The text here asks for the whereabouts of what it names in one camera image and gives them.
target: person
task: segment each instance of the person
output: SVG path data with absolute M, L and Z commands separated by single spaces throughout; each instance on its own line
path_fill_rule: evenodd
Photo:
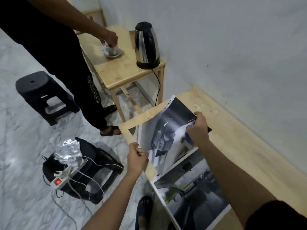
M 102 107 L 74 30 L 111 47 L 117 45 L 115 32 L 90 20 L 66 0 L 1 0 L 0 28 L 63 82 L 83 116 L 102 136 L 121 134 L 118 126 L 107 126 L 105 117 L 117 108 Z
M 305 228 L 307 218 L 297 213 L 285 202 L 278 201 L 265 187 L 221 153 L 209 140 L 205 117 L 201 112 L 195 112 L 195 115 L 197 116 L 195 124 L 193 127 L 187 127 L 187 133 L 204 154 L 218 185 L 242 226 L 246 230 Z M 127 174 L 82 230 L 119 229 L 132 188 L 142 170 L 145 170 L 147 166 L 147 157 L 148 153 L 143 152 L 138 147 L 138 143 L 134 142 L 129 145 Z M 144 199 L 141 200 L 143 202 L 142 205 L 140 203 L 138 205 L 136 230 L 147 229 L 151 214 L 150 199 L 145 198 L 146 202 Z M 142 225 L 137 225 L 140 224 L 139 213 L 141 213 Z

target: hand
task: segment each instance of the hand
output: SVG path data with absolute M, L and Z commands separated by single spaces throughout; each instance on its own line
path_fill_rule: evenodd
M 208 124 L 202 112 L 195 112 L 196 120 L 193 127 L 187 127 L 187 133 L 196 146 L 199 143 L 209 143 Z
M 148 163 L 148 152 L 143 152 L 138 146 L 137 142 L 131 143 L 127 156 L 127 175 L 132 176 L 136 180 L 141 175 L 142 171 L 146 169 Z
M 107 42 L 109 47 L 115 47 L 117 45 L 117 35 L 115 32 L 105 29 L 104 35 L 100 38 L 100 41 L 103 45 Z

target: wooden table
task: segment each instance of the wooden table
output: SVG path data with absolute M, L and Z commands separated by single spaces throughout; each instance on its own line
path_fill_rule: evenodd
M 250 174 L 279 200 L 287 202 L 299 213 L 307 216 L 307 176 L 277 151 L 244 126 L 234 116 L 213 101 L 196 86 L 176 97 L 192 112 L 201 111 L 212 128 L 210 140 L 232 162 Z M 122 123 L 119 128 L 128 143 L 136 141 L 129 129 L 151 119 L 168 100 Z M 156 175 L 149 162 L 146 176 L 151 181 Z M 236 214 L 231 210 L 215 229 L 242 229 Z
M 118 36 L 118 46 L 124 51 L 124 54 L 117 58 L 106 57 L 102 52 L 102 44 L 100 40 L 94 36 L 84 33 L 78 35 L 78 38 L 91 70 L 95 73 L 99 82 L 103 83 L 105 87 L 110 90 L 120 117 L 122 118 L 122 121 L 125 122 L 125 116 L 116 96 L 115 89 L 121 88 L 135 110 L 139 114 L 142 113 L 140 107 L 129 95 L 124 85 L 148 75 L 151 73 L 151 70 L 143 70 L 136 66 L 135 51 L 131 45 L 128 30 L 123 26 L 110 26 L 107 27 L 107 29 L 116 32 Z M 157 103 L 162 102 L 164 67 L 165 62 L 160 59 L 160 65 L 154 69 L 161 84 Z

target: marble floor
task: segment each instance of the marble floor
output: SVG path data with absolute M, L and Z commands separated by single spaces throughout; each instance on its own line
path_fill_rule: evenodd
M 41 118 L 17 93 L 15 81 L 36 71 L 46 71 L 21 45 L 13 42 L 0 30 L 0 229 L 75 229 L 74 223 L 53 203 L 51 188 L 43 180 L 42 156 L 48 157 L 57 144 L 75 136 L 117 154 L 126 167 L 128 145 L 122 135 L 101 137 L 82 116 L 70 113 L 58 120 L 54 126 Z M 110 94 L 102 92 L 94 80 L 104 106 L 113 104 Z M 137 87 L 131 84 L 128 90 L 142 110 L 151 107 Z M 136 113 L 124 94 L 119 100 L 126 119 Z M 108 123 L 118 125 L 121 119 L 114 113 Z M 117 177 L 106 192 L 105 201 L 125 175 Z M 137 203 L 144 195 L 154 197 L 154 192 L 144 174 L 138 179 L 130 198 L 120 229 L 134 229 Z M 65 194 L 56 201 L 72 216 L 78 230 L 90 218 L 90 213 L 78 199 Z M 86 204 L 95 212 L 103 201 Z M 155 197 L 150 229 L 167 229 L 170 222 L 167 213 Z

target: electric kettle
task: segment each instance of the electric kettle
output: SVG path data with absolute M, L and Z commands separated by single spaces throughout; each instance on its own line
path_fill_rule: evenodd
M 135 27 L 136 65 L 141 69 L 154 69 L 160 64 L 160 54 L 156 34 L 148 22 Z

